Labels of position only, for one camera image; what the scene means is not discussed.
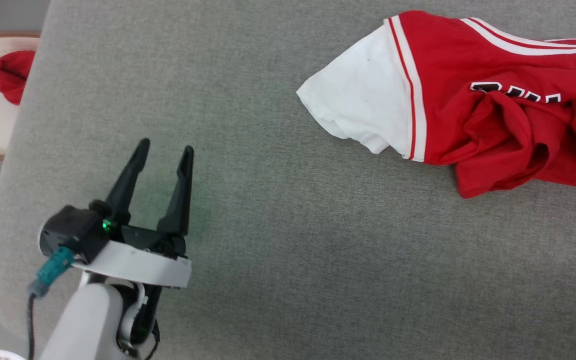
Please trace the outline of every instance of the gray fabric surface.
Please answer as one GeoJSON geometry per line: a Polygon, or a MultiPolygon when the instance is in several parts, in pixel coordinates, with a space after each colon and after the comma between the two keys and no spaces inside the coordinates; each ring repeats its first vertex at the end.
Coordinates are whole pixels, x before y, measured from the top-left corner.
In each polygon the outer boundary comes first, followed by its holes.
{"type": "MultiPolygon", "coordinates": [[[[194,272],[162,296],[155,358],[576,359],[576,188],[463,200],[450,168],[336,139],[295,95],[409,9],[576,37],[564,0],[53,0],[0,176],[0,321],[25,332],[43,221],[150,137],[138,226],[196,150],[194,272]]],[[[78,275],[37,303],[40,344],[78,275]]]]}

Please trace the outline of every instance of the basketball jersey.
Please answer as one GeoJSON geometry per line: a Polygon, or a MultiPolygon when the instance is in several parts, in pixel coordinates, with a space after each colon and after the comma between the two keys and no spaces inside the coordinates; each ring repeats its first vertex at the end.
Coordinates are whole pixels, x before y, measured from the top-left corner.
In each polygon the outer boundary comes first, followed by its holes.
{"type": "Polygon", "coordinates": [[[297,91],[320,125],[373,153],[455,164],[464,198],[532,178],[576,186],[576,39],[407,11],[297,91]]]}

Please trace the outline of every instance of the red jersey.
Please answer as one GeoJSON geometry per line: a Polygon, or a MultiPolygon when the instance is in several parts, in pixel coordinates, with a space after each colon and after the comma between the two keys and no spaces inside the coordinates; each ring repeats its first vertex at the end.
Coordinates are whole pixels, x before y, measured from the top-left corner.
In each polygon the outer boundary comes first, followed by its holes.
{"type": "Polygon", "coordinates": [[[576,186],[576,39],[423,11],[384,23],[409,102],[405,158],[456,164],[464,198],[532,178],[576,186]]]}

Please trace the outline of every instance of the green led light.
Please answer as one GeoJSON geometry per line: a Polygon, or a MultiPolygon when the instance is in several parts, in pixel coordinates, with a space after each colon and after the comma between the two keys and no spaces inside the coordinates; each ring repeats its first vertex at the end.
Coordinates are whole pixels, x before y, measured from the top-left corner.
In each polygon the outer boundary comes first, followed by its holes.
{"type": "Polygon", "coordinates": [[[104,230],[106,233],[110,233],[110,232],[113,230],[112,226],[113,226],[113,223],[112,223],[112,221],[110,221],[109,219],[105,219],[105,220],[101,223],[101,227],[103,228],[103,230],[104,230]]]}

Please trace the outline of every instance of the white stripe trim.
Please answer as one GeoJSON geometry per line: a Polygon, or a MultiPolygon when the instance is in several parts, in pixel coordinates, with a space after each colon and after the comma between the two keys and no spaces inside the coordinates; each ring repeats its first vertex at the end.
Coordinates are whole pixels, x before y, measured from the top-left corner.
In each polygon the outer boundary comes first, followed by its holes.
{"type": "Polygon", "coordinates": [[[391,30],[391,23],[390,23],[390,19],[387,18],[383,21],[384,23],[384,27],[388,30],[388,38],[390,39],[390,55],[391,55],[391,60],[393,61],[393,63],[395,64],[395,67],[397,68],[398,74],[401,77],[402,83],[404,85],[404,89],[406,91],[405,93],[405,97],[406,97],[406,113],[403,114],[403,116],[405,116],[406,118],[406,140],[407,140],[407,144],[405,147],[405,150],[401,153],[401,157],[409,160],[410,159],[410,147],[412,144],[412,107],[413,104],[410,100],[410,84],[408,81],[408,78],[406,77],[406,71],[404,71],[404,65],[402,64],[402,60],[400,59],[400,53],[398,52],[397,49],[397,42],[395,41],[394,38],[394,34],[393,31],[391,30]]]}
{"type": "Polygon", "coordinates": [[[552,43],[555,41],[574,41],[576,40],[576,38],[553,38],[553,39],[545,39],[544,41],[546,43],[552,43]]]}
{"type": "MultiPolygon", "coordinates": [[[[416,162],[423,162],[426,157],[426,138],[428,135],[428,124],[426,122],[426,110],[424,109],[424,93],[421,88],[421,79],[419,78],[417,66],[415,65],[415,59],[413,58],[412,51],[410,50],[408,39],[406,39],[406,34],[404,32],[402,21],[400,20],[399,16],[394,16],[392,18],[392,25],[395,28],[399,50],[401,51],[408,76],[410,77],[410,82],[412,82],[412,87],[414,89],[412,106],[414,107],[414,132],[416,134],[416,139],[414,139],[414,157],[412,160],[416,162]]],[[[410,139],[412,141],[413,124],[411,123],[410,125],[410,139]]]]}
{"type": "Polygon", "coordinates": [[[521,38],[519,36],[515,36],[515,35],[509,34],[507,32],[503,32],[502,30],[494,27],[493,25],[490,25],[489,23],[485,22],[484,20],[482,20],[480,18],[472,17],[471,19],[476,20],[477,22],[481,23],[485,28],[489,29],[491,32],[494,32],[495,34],[497,34],[501,37],[504,37],[506,39],[510,39],[510,40],[515,41],[517,43],[522,43],[522,44],[526,44],[526,45],[533,45],[533,46],[548,46],[551,48],[576,48],[576,45],[568,45],[565,43],[550,43],[550,42],[539,41],[539,40],[535,40],[535,39],[521,38]]]}
{"type": "Polygon", "coordinates": [[[505,50],[509,53],[517,55],[527,55],[527,56],[543,56],[543,55],[562,55],[562,54],[576,54],[576,48],[530,48],[515,45],[514,43],[509,43],[496,37],[486,30],[484,27],[480,26],[478,23],[472,21],[469,18],[462,18],[462,22],[466,23],[474,31],[478,32],[484,39],[486,39],[490,44],[505,50]]]}

